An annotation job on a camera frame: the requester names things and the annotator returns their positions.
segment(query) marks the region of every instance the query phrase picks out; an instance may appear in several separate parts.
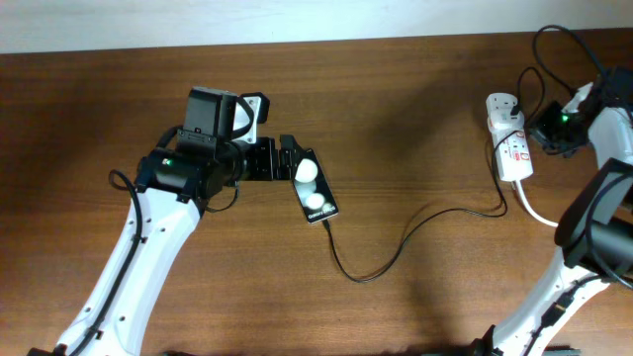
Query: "cable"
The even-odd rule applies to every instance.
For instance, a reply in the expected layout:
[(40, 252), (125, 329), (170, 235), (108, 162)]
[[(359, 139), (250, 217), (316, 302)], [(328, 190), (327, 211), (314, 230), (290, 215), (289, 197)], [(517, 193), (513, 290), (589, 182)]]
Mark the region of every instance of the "cable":
[(182, 130), (182, 128), (183, 128), (183, 126), (179, 125), (179, 126), (175, 126), (173, 128), (170, 128), (169, 130), (167, 130), (160, 137), (160, 139), (158, 140), (158, 143), (156, 144), (156, 147), (167, 148), (167, 145), (169, 144), (169, 141), (171, 141), (171, 139), (174, 138), (176, 136), (176, 134), (178, 134), (178, 131)]
[(523, 82), (523, 76), (530, 70), (534, 72), (534, 74), (538, 78), (538, 81), (541, 85), (541, 98), (539, 99), (538, 104), (536, 105), (532, 113), (530, 113), (530, 115), (525, 120), (525, 123), (523, 124), (524, 126), (527, 126), (527, 123), (534, 117), (534, 115), (536, 115), (536, 113), (538, 113), (538, 110), (541, 108), (541, 105), (543, 105), (543, 101), (545, 100), (545, 81), (543, 80), (543, 76), (538, 71), (538, 69), (536, 69), (533, 66), (528, 66), (527, 68), (523, 69), (521, 74), (519, 74), (518, 79), (516, 80), (517, 102), (516, 102), (516, 105), (514, 105), (514, 107), (512, 108), (512, 111), (510, 112), (510, 114), (516, 115), (518, 114), (519, 111), (522, 110), (523, 98), (521, 97), (521, 84)]
[(548, 221), (547, 219), (541, 217), (540, 215), (536, 214), (536, 212), (534, 212), (532, 207), (530, 207), (530, 204), (527, 202), (527, 198), (525, 197), (525, 192), (523, 192), (523, 186), (521, 185), (521, 181), (518, 181), (518, 180), (514, 181), (514, 186), (516, 187), (516, 192), (518, 193), (518, 197), (521, 200), (521, 203), (523, 204), (523, 207), (525, 208), (527, 213), (529, 213), (532, 217), (534, 217), (535, 219), (537, 219), (538, 221), (546, 225), (549, 225), (551, 227), (558, 227), (557, 222)]
[(389, 271), (392, 266), (394, 266), (394, 264), (396, 263), (396, 261), (398, 261), (398, 258), (400, 257), (400, 255), (403, 253), (403, 251), (405, 250), (405, 246), (407, 246), (407, 243), (410, 241), (411, 237), (413, 236), (413, 234), (420, 229), (425, 223), (430, 222), (431, 220), (446, 214), (446, 213), (451, 213), (451, 212), (462, 212), (462, 213), (468, 213), (471, 215), (474, 215), (476, 217), (480, 217), (480, 218), (501, 218), (503, 216), (505, 216), (505, 214), (507, 213), (507, 201), (505, 200), (505, 196), (503, 195), (503, 191), (501, 190), (501, 187), (498, 183), (497, 180), (497, 150), (499, 148), (499, 146), (501, 145), (502, 142), (504, 142), (505, 140), (507, 140), (508, 138), (510, 138), (513, 134), (518, 133), (519, 130), (515, 130), (512, 133), (508, 134), (504, 139), (500, 140), (497, 145), (495, 146), (495, 148), (493, 149), (493, 153), (492, 153), (492, 169), (491, 169), (491, 174), (493, 176), (493, 181), (495, 182), (495, 188), (497, 188), (497, 193), (500, 199), (500, 203), (503, 205), (503, 211), (499, 214), (484, 214), (484, 213), (479, 213), (479, 212), (475, 212), (472, 211), (470, 209), (466, 209), (466, 208), (450, 208), (450, 209), (446, 209), (443, 210), (441, 212), (435, 213), (432, 216), (424, 219), (422, 222), (420, 222), (419, 224), (417, 224), (408, 234), (407, 236), (405, 236), (405, 238), (401, 241), (400, 245), (398, 246), (398, 250), (396, 251), (396, 253), (394, 254), (394, 256), (387, 262), (387, 264), (385, 264), (383, 267), (381, 267), (379, 270), (377, 270), (376, 272), (372, 273), (369, 276), (366, 277), (354, 277), (352, 275), (350, 275), (347, 270), (345, 270), (345, 268), (343, 267), (343, 264), (341, 263), (339, 257), (338, 257), (338, 253), (336, 252), (336, 245), (334, 244), (334, 237), (332, 236), (332, 231), (331, 231), (331, 226), (329, 224), (328, 220), (324, 220), (323, 221), (323, 227), (325, 227), (325, 231), (327, 231), (327, 236), (329, 237), (329, 246), (331, 247), (332, 250), (332, 255), (334, 256), (334, 261), (336, 262), (336, 265), (338, 266), (338, 269), (343, 273), (343, 275), (350, 281), (354, 282), (354, 283), (369, 283), (369, 282), (373, 282), (375, 280), (377, 280), (378, 278), (380, 278), (382, 275), (384, 275), (385, 273), (387, 273), (387, 271)]
[(79, 355), (86, 348), (86, 346), (88, 346), (90, 341), (93, 340), (95, 334), (97, 334), (97, 332), (99, 331), (99, 326), (101, 325), (103, 320), (105, 320), (106, 318), (108, 309), (110, 308), (110, 305), (112, 304), (112, 301), (114, 300), (115, 295), (117, 294), (117, 291), (119, 290), (119, 287), (121, 286), (121, 282), (123, 281), (123, 278), (125, 277), (126, 272), (128, 271), (130, 264), (132, 263), (132, 259), (135, 256), (136, 250), (138, 249), (138, 244), (140, 243), (140, 240), (141, 240), (142, 213), (140, 212), (140, 202), (138, 201), (138, 194), (136, 193), (136, 188), (132, 184), (130, 179), (128, 179), (128, 177), (126, 177), (123, 173), (121, 173), (120, 171), (116, 169), (111, 170), (110, 174), (108, 175), (108, 180), (110, 181), (110, 184), (113, 185), (113, 187), (117, 189), (120, 189), (119, 187), (121, 187), (121, 186), (118, 186), (116, 183), (114, 183), (115, 175), (119, 176), (119, 178), (123, 180), (123, 182), (126, 184), (126, 188), (130, 192), (130, 196), (132, 197), (132, 202), (135, 206), (135, 212), (136, 212), (136, 232), (135, 232), (134, 238), (132, 239), (132, 246), (130, 247), (130, 251), (128, 251), (128, 255), (126, 256), (126, 259), (121, 265), (121, 269), (119, 270), (119, 273), (117, 274), (117, 278), (115, 279), (115, 282), (112, 284), (112, 288), (110, 288), (110, 293), (108, 293), (108, 297), (106, 298), (106, 301), (104, 302), (103, 306), (101, 307), (101, 310), (97, 314), (97, 318), (95, 318), (95, 321), (92, 323), (92, 325), (88, 327), (88, 329), (86, 330), (86, 335), (84, 336), (83, 340), (81, 340), (79, 345), (70, 353), (69, 356)]
[(527, 356), (530, 354), (530, 352), (532, 352), (532, 348), (534, 348), (534, 344), (536, 344), (536, 340), (538, 340), (538, 338), (541, 336), (541, 332), (543, 332), (543, 329), (545, 329), (546, 327), (555, 325), (558, 322), (558, 320), (560, 320), (560, 318), (565, 314), (565, 312), (567, 311), (567, 308), (574, 301), (574, 296), (576, 295), (576, 292), (587, 283), (601, 279), (601, 278), (602, 278), (601, 276), (595, 275), (595, 276), (584, 278), (580, 280), (579, 282), (576, 281), (572, 289), (563, 293), (556, 300), (556, 302), (554, 302), (552, 306), (550, 306), (550, 308), (548, 308), (543, 313), (543, 315), (541, 315), (541, 323), (536, 328), (536, 330), (532, 332), (530, 343), (527, 345), (527, 348), (525, 349), (523, 356)]
[(616, 185), (618, 185), (620, 182), (624, 181), (627, 178), (633, 178), (633, 175), (630, 173), (622, 174), (621, 176), (615, 178), (614, 180), (609, 182), (607, 185), (605, 185), (604, 188), (602, 188), (598, 192), (598, 194), (595, 196), (595, 199), (593, 200), (593, 203), (591, 203), (591, 206), (589, 207), (589, 210), (587, 212), (587, 218), (585, 221), (585, 238), (587, 239), (588, 251), (590, 251), (590, 253), (593, 255), (593, 259), (598, 264), (598, 266), (600, 266), (602, 271), (604, 271), (604, 273), (606, 273), (609, 277), (611, 277), (614, 281), (617, 281), (622, 286), (630, 290), (633, 290), (633, 283), (631, 283), (631, 280), (627, 278), (622, 278), (617, 273), (615, 273), (611, 269), (611, 267), (609, 267), (608, 264), (602, 259), (602, 257), (600, 257), (600, 255), (598, 255), (597, 252), (595, 252), (595, 249), (593, 249), (593, 238), (591, 236), (591, 224), (593, 223), (593, 214), (595, 213), (595, 209), (597, 208), (597, 205), (600, 203), (602, 198), (604, 198), (606, 193), (608, 193), (611, 189), (613, 189), (613, 187), (615, 187)]
[(223, 212), (225, 210), (228, 210), (230, 207), (233, 206), (233, 204), (235, 204), (235, 202), (237, 201), (237, 198), (239, 198), (239, 182), (235, 183), (235, 195), (233, 196), (233, 200), (230, 201), (230, 203), (228, 203), (227, 206), (225, 206), (224, 208), (220, 208), (220, 209), (214, 209), (211, 207), (205, 207), (205, 211), (209, 212), (209, 213), (219, 213), (219, 212)]
[(538, 64), (541, 66), (541, 68), (543, 68), (543, 70), (550, 77), (552, 77), (552, 79), (556, 80), (559, 84), (561, 84), (563, 87), (565, 87), (565, 89), (567, 89), (567, 91), (569, 92), (569, 94), (570, 94), (570, 96), (572, 98), (576, 95), (576, 89), (572, 88), (571, 85), (569, 85), (568, 83), (563, 81), (563, 79), (561, 79), (556, 74), (554, 74), (552, 72), (552, 70), (550, 70), (550, 68), (548, 68), (547, 65), (545, 65), (545, 63), (543, 62), (543, 59), (541, 58), (541, 56), (538, 53), (538, 49), (537, 49), (537, 46), (536, 46), (537, 42), (538, 42), (538, 38), (539, 38), (539, 36), (541, 36), (541, 34), (543, 34), (543, 32), (545, 32), (546, 30), (550, 30), (550, 29), (561, 31), (564, 34), (567, 34), (570, 37), (572, 37), (572, 39), (574, 39), (574, 41), (583, 48), (583, 50), (585, 51), (585, 53), (587, 54), (587, 56), (591, 60), (591, 63), (593, 63), (593, 65), (595, 66), (597, 71), (600, 73), (600, 75), (603, 78), (606, 78), (606, 73), (604, 71), (604, 68), (602, 67), (602, 64), (600, 63), (599, 60), (597, 60), (597, 57), (591, 51), (591, 49), (589, 49), (588, 45), (585, 43), (585, 41), (583, 41), (583, 39), (581, 39), (578, 35), (576, 35), (571, 30), (569, 30), (567, 28), (564, 28), (562, 26), (558, 26), (558, 25), (547, 25), (547, 26), (544, 26), (538, 32), (536, 32), (536, 34), (534, 35), (534, 38), (532, 39), (532, 53), (534, 54), (534, 59), (536, 59)]
[(545, 63), (543, 63), (543, 59), (538, 54), (538, 49), (536, 47), (538, 37), (543, 32), (545, 32), (546, 30), (550, 30), (550, 29), (551, 30), (558, 30), (558, 31), (563, 32), (564, 34), (569, 35), (578, 45), (580, 45), (583, 48), (583, 51), (587, 54), (587, 56), (589, 57), (591, 63), (593, 64), (593, 66), (595, 66), (595, 68), (597, 69), (597, 72), (600, 74), (602, 79), (604, 79), (604, 82), (606, 83), (606, 85), (608, 87), (610, 87), (611, 90), (613, 91), (613, 93), (615, 94), (615, 98), (614, 98), (615, 101), (619, 102), (622, 105), (622, 107), (624, 108), (624, 110), (626, 111), (626, 115), (629, 117), (629, 123), (633, 126), (633, 114), (631, 114), (631, 108), (630, 108), (628, 102), (626, 101), (626, 97), (621, 95), (621, 93), (618, 93), (617, 88), (611, 82), (611, 79), (606, 74), (606, 71), (604, 70), (604, 67), (602, 66), (602, 63), (600, 63), (600, 61), (597, 59), (595, 53), (593, 53), (593, 51), (589, 48), (589, 46), (585, 43), (585, 41), (583, 41), (583, 39), (581, 39), (581, 37), (578, 36), (577, 34), (575, 34), (573, 31), (571, 31), (571, 30), (569, 30), (567, 28), (564, 28), (562, 26), (558, 26), (558, 25), (548, 25), (548, 26), (545, 26), (545, 27), (541, 28), (534, 35), (534, 38), (532, 39), (532, 53), (534, 54), (534, 59), (536, 59), (538, 64), (541, 66), (541, 68), (543, 68), (543, 70), (550, 77), (552, 77), (552, 79), (556, 80), (559, 84), (564, 86), (567, 89), (567, 91), (569, 92), (570, 96), (572, 98), (574, 98), (574, 96), (576, 95), (576, 89), (573, 89), (571, 85), (569, 85), (568, 83), (563, 81), (563, 79), (561, 79), (556, 74), (554, 74), (545, 65)]

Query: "white power strip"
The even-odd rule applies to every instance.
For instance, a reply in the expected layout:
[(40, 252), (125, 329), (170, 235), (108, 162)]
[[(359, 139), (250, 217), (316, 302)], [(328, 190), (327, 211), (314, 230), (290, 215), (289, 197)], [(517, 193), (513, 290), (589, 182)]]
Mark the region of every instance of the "white power strip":
[[(495, 93), (486, 100), (488, 129), (493, 135), (493, 146), (498, 145), (498, 176), (504, 182), (519, 181), (534, 173), (532, 157), (523, 130), (525, 119), (522, 112), (511, 114), (514, 105), (516, 98), (510, 94)], [(508, 137), (513, 131), (518, 132)]]

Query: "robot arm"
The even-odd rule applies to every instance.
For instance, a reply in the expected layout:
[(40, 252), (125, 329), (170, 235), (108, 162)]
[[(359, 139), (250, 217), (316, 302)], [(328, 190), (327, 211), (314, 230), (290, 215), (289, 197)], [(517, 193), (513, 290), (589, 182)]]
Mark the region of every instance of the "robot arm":
[[(133, 203), (88, 301), (52, 353), (32, 349), (30, 356), (140, 354), (169, 269), (204, 212), (213, 212), (208, 203), (215, 194), (224, 186), (238, 189), (244, 180), (295, 176), (303, 152), (294, 138), (282, 135), (278, 151), (274, 139), (257, 137), (268, 106), (260, 93), (191, 91), (185, 124), (168, 131), (140, 161), (134, 185), (124, 179)], [(175, 136), (176, 148), (167, 148)]]
[(66, 352), (70, 355), (83, 341), (86, 330), (94, 324), (103, 308), (132, 247), (137, 223), (143, 225), (141, 243), (94, 340), (85, 346), (81, 354), (140, 354), (145, 327), (171, 264), (200, 221), (200, 213), (194, 202), (180, 203), (174, 193), (149, 188), (143, 194), (138, 194), (138, 200), (143, 222), (136, 220), (135, 207), (132, 205), (119, 242), (95, 289), (57, 341), (58, 345), (67, 346)]
[[(574, 313), (590, 298), (608, 287), (607, 283), (595, 279), (581, 285), (577, 291), (574, 291), (579, 283), (593, 276), (596, 274), (581, 266), (566, 267), (563, 251), (560, 247), (557, 248), (547, 271), (523, 304), (495, 327), (493, 349), (502, 350), (507, 355), (534, 356), (542, 354), (552, 338)], [(563, 298), (565, 301), (561, 300), (561, 297), (566, 293), (572, 295), (571, 298)], [(552, 314), (561, 312), (562, 314), (552, 325), (541, 327), (543, 325), (542, 315), (548, 312)], [(526, 353), (528, 347), (531, 349), (529, 354)]]

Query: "wooden table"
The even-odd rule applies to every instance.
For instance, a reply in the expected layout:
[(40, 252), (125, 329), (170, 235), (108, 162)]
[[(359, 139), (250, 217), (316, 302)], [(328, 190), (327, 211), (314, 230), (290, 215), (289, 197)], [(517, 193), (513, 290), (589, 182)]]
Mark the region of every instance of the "wooden table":
[[(605, 65), (633, 63), (633, 31), (584, 32)], [(162, 132), (184, 119), (194, 85), (261, 91), (260, 134), (316, 150), (341, 214), (343, 263), (372, 271), (410, 223), (441, 209), (489, 210), (486, 97), (514, 92), (534, 63), (531, 34), (263, 44), (0, 56), (0, 353), (51, 349), (96, 283), (133, 176)], [(543, 38), (573, 85), (595, 70), (560, 34)], [(547, 78), (548, 100), (566, 100)], [(538, 97), (526, 77), (527, 108)], [(557, 219), (596, 171), (590, 149), (549, 157), (530, 142), (532, 206)], [(512, 313), (545, 270), (553, 229), (503, 184), (509, 214), (445, 216), (421, 229), (396, 266), (368, 285), (335, 268), (320, 224), (288, 182), (247, 182), (228, 212), (205, 215), (153, 310), (142, 353), (380, 354), (468, 344)], [(214, 204), (230, 198), (222, 192)], [(631, 294), (613, 286), (555, 338), (588, 354), (625, 354)]]

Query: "power strip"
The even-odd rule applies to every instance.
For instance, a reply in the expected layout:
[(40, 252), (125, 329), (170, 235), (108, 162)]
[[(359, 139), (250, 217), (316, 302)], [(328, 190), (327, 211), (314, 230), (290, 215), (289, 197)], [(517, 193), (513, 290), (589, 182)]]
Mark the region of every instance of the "power strip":
[[(516, 102), (516, 97), (504, 93), (491, 94), (486, 99), (488, 129), (493, 135), (493, 146), (496, 147), (503, 140), (498, 146), (496, 158), (498, 176), (504, 182), (519, 181), (534, 173), (523, 130), (525, 118), (522, 112), (511, 114)], [(518, 132), (507, 137), (513, 131)]]

